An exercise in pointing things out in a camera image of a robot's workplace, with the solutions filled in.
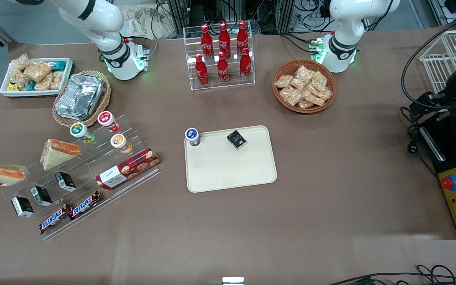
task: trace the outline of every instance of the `sandwich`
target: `sandwich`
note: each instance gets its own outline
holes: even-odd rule
[[[80,155],[80,146],[68,142],[48,139],[43,147],[40,163],[44,170],[49,170]]]
[[[9,186],[24,181],[27,178],[27,170],[20,165],[0,165],[0,184]]]

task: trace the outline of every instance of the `yogurt cup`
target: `yogurt cup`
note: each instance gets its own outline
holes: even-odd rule
[[[103,111],[98,115],[98,123],[107,128],[110,132],[117,132],[121,128],[121,124],[109,111]]]
[[[190,142],[191,146],[198,146],[200,144],[200,133],[195,128],[186,130],[186,139]]]
[[[133,145],[120,133],[113,135],[112,139],[110,139],[110,143],[122,153],[130,153],[133,150]]]
[[[86,144],[94,142],[96,136],[83,123],[74,123],[70,127],[70,134],[78,139],[81,139]]]

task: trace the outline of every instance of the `bottle cap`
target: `bottle cap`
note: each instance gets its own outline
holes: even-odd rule
[[[186,139],[188,141],[195,141],[198,138],[198,130],[195,128],[189,128],[186,130]]]
[[[70,134],[74,137],[83,137],[87,134],[87,127],[83,123],[74,123],[70,127]]]
[[[112,139],[110,139],[110,143],[114,148],[122,148],[126,145],[126,138],[120,133],[118,133],[112,136]]]
[[[103,111],[101,114],[98,115],[98,123],[102,126],[106,127],[112,125],[114,122],[114,116],[109,111]]]

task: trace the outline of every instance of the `red cookie box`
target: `red cookie box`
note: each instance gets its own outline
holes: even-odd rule
[[[96,176],[96,181],[98,186],[112,190],[159,162],[158,156],[150,148],[146,148]]]

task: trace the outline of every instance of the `white tray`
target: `white tray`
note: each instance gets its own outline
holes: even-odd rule
[[[239,150],[226,138],[234,130],[247,144]],[[204,132],[191,146],[184,140],[186,179],[193,193],[272,183],[277,179],[274,152],[265,126]]]
[[[69,75],[71,73],[71,67],[73,67],[73,61],[67,57],[54,57],[54,58],[29,58],[29,60],[41,60],[45,62],[51,61],[66,61],[65,72],[63,78],[61,79],[61,84],[57,90],[34,90],[34,91],[7,91],[8,83],[10,82],[10,67],[7,69],[5,79],[0,87],[0,93],[11,98],[25,98],[25,97],[42,97],[42,96],[52,96],[59,94],[59,91],[63,89],[65,84],[68,81]]]

